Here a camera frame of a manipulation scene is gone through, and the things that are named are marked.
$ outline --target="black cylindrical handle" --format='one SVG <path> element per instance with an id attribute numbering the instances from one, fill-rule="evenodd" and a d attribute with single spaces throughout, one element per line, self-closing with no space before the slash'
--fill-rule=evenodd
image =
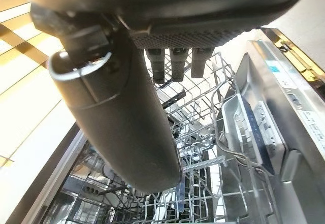
<path id="1" fill-rule="evenodd" d="M 145 193 L 174 187 L 182 176 L 180 159 L 143 56 L 128 38 L 114 44 L 104 61 L 77 70 L 56 53 L 49 72 L 78 125 L 117 174 Z"/>

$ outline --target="label sticker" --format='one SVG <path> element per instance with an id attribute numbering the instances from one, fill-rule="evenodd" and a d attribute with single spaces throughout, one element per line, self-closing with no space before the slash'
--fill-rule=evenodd
<path id="1" fill-rule="evenodd" d="M 314 111 L 298 111 L 307 131 L 325 159 L 325 129 L 322 121 Z"/>
<path id="2" fill-rule="evenodd" d="M 282 88 L 297 88 L 296 84 L 293 82 L 289 74 L 277 60 L 266 60 L 266 63 Z"/>

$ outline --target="dishwasher rack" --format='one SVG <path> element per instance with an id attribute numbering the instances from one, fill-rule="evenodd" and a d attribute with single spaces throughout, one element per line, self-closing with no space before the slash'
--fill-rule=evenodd
<path id="1" fill-rule="evenodd" d="M 55 216 L 68 224 L 281 223 L 267 172 L 227 147 L 221 107 L 239 93 L 231 65 L 215 52 L 203 78 L 193 79 L 189 61 L 191 53 L 184 80 L 174 82 L 167 52 L 167 82 L 155 84 L 182 158 L 181 183 L 162 193 L 141 193 L 109 167 L 105 171 L 105 162 L 88 145 L 68 177 L 80 181 L 78 191 L 64 184 L 60 194 L 71 200 L 54 200 L 43 223 L 58 223 L 52 222 Z"/>

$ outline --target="textured black surface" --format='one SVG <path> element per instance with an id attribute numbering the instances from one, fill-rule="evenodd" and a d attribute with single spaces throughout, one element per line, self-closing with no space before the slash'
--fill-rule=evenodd
<path id="1" fill-rule="evenodd" d="M 206 30 L 165 34 L 141 34 L 131 37 L 138 48 L 192 48 L 224 45 L 245 30 Z"/>

